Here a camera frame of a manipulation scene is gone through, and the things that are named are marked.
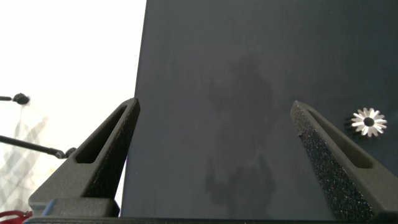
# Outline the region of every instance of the silver gear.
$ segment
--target silver gear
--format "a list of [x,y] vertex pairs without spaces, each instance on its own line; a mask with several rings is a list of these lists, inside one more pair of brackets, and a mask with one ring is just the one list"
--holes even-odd
[[380,111],[371,108],[369,111],[367,108],[363,108],[363,111],[358,110],[358,113],[354,113],[355,118],[352,120],[352,127],[356,128],[355,131],[361,132],[363,136],[372,135],[379,136],[379,133],[383,133],[383,129],[387,128],[387,121],[384,115],[379,114]]

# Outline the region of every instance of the red object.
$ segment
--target red object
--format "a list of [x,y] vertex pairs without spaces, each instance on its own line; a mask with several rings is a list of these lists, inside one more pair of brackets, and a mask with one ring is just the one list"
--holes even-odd
[[1,221],[0,224],[22,224],[26,219],[32,216],[32,212],[21,212],[21,211],[7,211],[7,212],[0,212],[0,218],[16,215],[17,218],[11,218],[8,220]]

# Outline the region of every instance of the gray foam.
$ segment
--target gray foam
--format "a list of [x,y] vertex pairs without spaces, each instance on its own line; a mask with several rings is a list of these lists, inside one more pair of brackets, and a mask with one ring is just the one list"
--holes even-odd
[[298,108],[292,114],[299,138],[325,193],[335,218],[339,221],[366,222],[374,212],[364,196],[349,179],[347,172],[337,162],[324,139],[313,127],[304,112]]

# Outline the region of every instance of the black rod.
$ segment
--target black rod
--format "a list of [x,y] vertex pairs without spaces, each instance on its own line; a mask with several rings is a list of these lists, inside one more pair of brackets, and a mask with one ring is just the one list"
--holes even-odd
[[10,144],[13,146],[24,147],[24,148],[39,151],[39,152],[44,152],[44,153],[53,155],[53,156],[57,157],[58,159],[65,158],[65,154],[63,153],[63,151],[58,150],[58,149],[52,149],[52,148],[32,144],[32,143],[25,142],[25,141],[20,141],[20,140],[5,137],[5,136],[0,136],[0,142]]
[[9,96],[0,96],[0,101],[11,101],[12,98]]

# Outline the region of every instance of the dark gray panel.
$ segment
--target dark gray panel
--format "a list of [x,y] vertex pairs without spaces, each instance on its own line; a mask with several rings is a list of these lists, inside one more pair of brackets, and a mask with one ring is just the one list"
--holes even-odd
[[148,0],[142,37],[122,216],[333,219],[294,100],[382,111],[355,141],[398,174],[397,1]]

